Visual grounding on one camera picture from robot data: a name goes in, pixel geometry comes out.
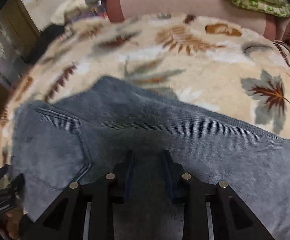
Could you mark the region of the person left hand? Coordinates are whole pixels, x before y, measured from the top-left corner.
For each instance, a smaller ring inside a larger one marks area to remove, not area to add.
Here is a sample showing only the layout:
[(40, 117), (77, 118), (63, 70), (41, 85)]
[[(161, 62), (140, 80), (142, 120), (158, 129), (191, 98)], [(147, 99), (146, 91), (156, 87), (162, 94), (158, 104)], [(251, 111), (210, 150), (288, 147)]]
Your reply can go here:
[(6, 229), (12, 239), (19, 239), (19, 223), (23, 215), (23, 209), (19, 206), (6, 213)]

